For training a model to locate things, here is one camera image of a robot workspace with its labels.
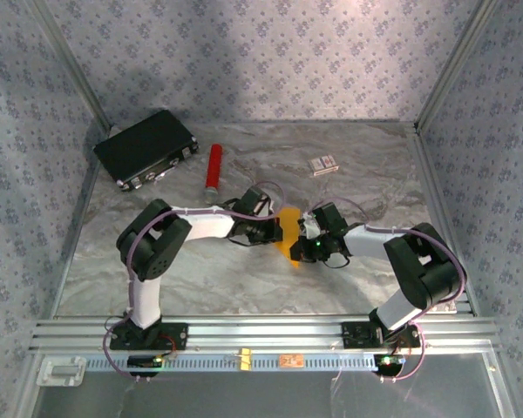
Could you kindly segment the black hard case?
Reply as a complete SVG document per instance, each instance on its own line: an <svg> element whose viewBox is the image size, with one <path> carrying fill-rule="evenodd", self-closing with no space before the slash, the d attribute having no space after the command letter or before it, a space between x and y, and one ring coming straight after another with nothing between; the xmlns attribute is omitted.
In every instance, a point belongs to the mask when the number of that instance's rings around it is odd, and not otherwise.
<svg viewBox="0 0 523 418"><path fill-rule="evenodd" d="M158 111L93 148L123 192L162 179L198 150L196 137L168 110Z"/></svg>

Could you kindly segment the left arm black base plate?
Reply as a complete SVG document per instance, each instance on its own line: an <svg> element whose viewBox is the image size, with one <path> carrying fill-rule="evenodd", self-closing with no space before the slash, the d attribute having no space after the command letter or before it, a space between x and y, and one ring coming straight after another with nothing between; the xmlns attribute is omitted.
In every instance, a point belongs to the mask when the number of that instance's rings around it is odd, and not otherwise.
<svg viewBox="0 0 523 418"><path fill-rule="evenodd" d="M113 329L109 348L114 351L178 351L187 345L187 323L156 322L147 329L128 321Z"/></svg>

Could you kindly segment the aluminium frame post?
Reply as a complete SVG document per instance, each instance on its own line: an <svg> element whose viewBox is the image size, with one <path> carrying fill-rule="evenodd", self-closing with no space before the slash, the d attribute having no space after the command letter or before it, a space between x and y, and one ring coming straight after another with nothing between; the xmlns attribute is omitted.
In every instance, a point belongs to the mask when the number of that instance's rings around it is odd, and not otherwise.
<svg viewBox="0 0 523 418"><path fill-rule="evenodd" d="M51 48L56 53L60 63L64 66L65 71L74 85L75 91L85 102L85 105L96 119L101 130L108 134L111 131L112 125L98 100L98 96L89 83L83 67L71 50L65 35L61 31L46 1L24 0L24 2L36 19L37 24L44 33Z"/></svg>
<svg viewBox="0 0 523 418"><path fill-rule="evenodd" d="M477 0L458 41L445 61L437 82L426 99L422 111L415 120L414 127L417 134L422 135L429 129L431 122L440 110L452 86L457 81L459 73L471 56L487 25L492 20L499 3L500 0Z"/></svg>

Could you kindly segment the playing card box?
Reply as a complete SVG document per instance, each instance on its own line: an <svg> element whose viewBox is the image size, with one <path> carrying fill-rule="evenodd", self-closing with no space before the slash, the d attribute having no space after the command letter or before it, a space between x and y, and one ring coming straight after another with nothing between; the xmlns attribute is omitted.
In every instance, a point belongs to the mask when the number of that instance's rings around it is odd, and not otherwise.
<svg viewBox="0 0 523 418"><path fill-rule="evenodd" d="M312 158L309 160L309 166L315 177L330 172L336 172L339 169L339 164L331 155Z"/></svg>

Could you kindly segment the red glitter microphone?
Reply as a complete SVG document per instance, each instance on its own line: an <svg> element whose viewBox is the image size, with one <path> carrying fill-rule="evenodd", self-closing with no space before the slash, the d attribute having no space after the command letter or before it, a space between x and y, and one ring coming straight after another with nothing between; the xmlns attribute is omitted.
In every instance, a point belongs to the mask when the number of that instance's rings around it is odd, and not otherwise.
<svg viewBox="0 0 523 418"><path fill-rule="evenodd" d="M208 205L214 204L219 196L222 155L222 145L212 144L207 162L207 173L204 186L204 201Z"/></svg>

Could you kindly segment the silver metal bracket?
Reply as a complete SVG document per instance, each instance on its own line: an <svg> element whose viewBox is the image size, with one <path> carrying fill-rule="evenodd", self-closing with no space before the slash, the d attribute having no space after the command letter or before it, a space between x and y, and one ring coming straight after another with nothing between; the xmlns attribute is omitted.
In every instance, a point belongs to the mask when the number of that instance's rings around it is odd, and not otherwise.
<svg viewBox="0 0 523 418"><path fill-rule="evenodd" d="M50 356L43 358L36 383L39 387L75 388L84 379L87 360L80 356Z"/></svg>

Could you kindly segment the aluminium side rail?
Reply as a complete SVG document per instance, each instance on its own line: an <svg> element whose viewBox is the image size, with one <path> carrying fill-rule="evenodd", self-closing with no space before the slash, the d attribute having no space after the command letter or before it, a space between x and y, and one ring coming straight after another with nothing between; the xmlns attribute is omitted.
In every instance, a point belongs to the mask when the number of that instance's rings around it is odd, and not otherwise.
<svg viewBox="0 0 523 418"><path fill-rule="evenodd" d="M418 179L423 189L431 223L457 257L458 261L461 262L465 272L468 273L469 270L465 264L460 244L455 236L454 226L447 209L447 204L445 203L442 188L439 184L438 174L431 159L431 154L427 151L426 143L419 134L418 126L414 123L409 123L407 130L410 138L410 154L417 169Z"/></svg>
<svg viewBox="0 0 523 418"><path fill-rule="evenodd" d="M87 168L85 169L83 183L81 184L77 195L75 208L71 212L67 236L60 253L54 299L48 315L48 318L51 320L54 320L57 317L57 311L62 300L67 275L71 268L72 259L84 224L86 210L98 176L100 163L93 149L97 144L108 139L111 131L111 128L107 128L106 130L101 128L97 128L96 130L89 129L85 135L84 157L85 162L87 163Z"/></svg>

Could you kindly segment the yellow cloth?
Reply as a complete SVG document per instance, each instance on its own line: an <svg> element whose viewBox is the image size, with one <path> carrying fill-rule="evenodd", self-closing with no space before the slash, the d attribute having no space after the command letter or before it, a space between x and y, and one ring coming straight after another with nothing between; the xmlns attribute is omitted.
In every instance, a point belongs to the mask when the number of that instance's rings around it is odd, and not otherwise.
<svg viewBox="0 0 523 418"><path fill-rule="evenodd" d="M299 262L292 260L290 247L298 241L300 234L298 220L301 218L301 214L300 209L292 206L284 207L279 211L278 218L280 220L280 227L282 228L282 240L274 243L274 246L294 268L299 267Z"/></svg>

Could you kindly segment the aluminium mounting rail beam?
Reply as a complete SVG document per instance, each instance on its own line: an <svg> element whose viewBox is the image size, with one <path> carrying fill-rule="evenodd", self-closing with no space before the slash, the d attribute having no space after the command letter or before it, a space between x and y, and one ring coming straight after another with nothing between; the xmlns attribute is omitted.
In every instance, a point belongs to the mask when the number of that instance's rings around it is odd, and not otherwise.
<svg viewBox="0 0 523 418"><path fill-rule="evenodd" d="M345 315L242 315L168 318L188 324L186 349L228 352L242 347L267 352L321 351L343 344L344 322L366 321ZM40 354L97 353L105 335L102 317L41 320L32 331L30 351ZM501 345L493 319L468 314L432 314L419 321L426 347L434 354L481 353Z"/></svg>

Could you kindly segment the grey acrylic panel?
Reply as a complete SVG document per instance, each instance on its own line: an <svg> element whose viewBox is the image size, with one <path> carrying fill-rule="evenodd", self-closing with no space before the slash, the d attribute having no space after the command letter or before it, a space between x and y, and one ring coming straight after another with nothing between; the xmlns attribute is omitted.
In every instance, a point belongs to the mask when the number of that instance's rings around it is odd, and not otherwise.
<svg viewBox="0 0 523 418"><path fill-rule="evenodd" d="M136 383L90 372L42 388L31 418L517 418L479 354L429 355L411 378L368 372L177 373Z"/></svg>

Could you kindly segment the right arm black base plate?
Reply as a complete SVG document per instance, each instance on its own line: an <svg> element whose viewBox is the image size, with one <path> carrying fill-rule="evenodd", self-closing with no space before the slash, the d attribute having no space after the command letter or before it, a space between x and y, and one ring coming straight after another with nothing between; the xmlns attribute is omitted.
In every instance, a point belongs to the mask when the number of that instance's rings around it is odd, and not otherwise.
<svg viewBox="0 0 523 418"><path fill-rule="evenodd" d="M369 321L348 321L341 324L344 348L414 348L421 347L419 331L404 325L391 331Z"/></svg>

